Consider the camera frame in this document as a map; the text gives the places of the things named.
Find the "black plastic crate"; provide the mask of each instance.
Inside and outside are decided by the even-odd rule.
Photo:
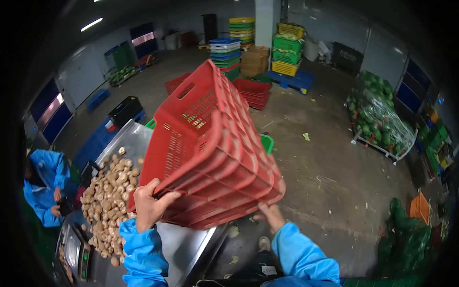
[[[360,71],[363,60],[364,55],[359,51],[338,42],[333,43],[331,61],[335,65],[356,74]]]
[[[130,119],[135,118],[143,110],[142,105],[137,97],[128,96],[108,116],[113,124],[122,128]]]

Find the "fluorescent light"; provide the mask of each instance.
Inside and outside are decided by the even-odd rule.
[[[99,23],[100,21],[102,21],[103,18],[99,18],[97,20],[95,20],[94,22],[84,26],[83,28],[81,28],[81,31],[80,32],[83,32],[84,30],[86,30],[87,28],[91,27],[92,25],[95,25],[97,23]]]

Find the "cardboard box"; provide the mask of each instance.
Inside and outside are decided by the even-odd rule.
[[[252,64],[262,66],[264,56],[255,52],[242,52],[241,64]]]
[[[259,64],[241,64],[241,76],[243,77],[255,77],[259,74],[264,73],[262,66]]]
[[[250,46],[248,51],[249,52],[258,53],[258,54],[262,54],[266,58],[269,57],[269,48],[265,47],[265,46],[263,46],[263,48],[257,47],[257,46]]]

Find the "crate handle hole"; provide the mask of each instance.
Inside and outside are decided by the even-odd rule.
[[[183,91],[177,96],[177,98],[182,99],[186,94],[188,94],[191,89],[195,87],[194,83],[190,83],[186,88],[183,89]]]

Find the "sneaker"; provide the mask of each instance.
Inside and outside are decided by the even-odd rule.
[[[258,246],[260,247],[260,252],[263,250],[269,251],[271,250],[271,241],[266,236],[262,236],[258,240]]]

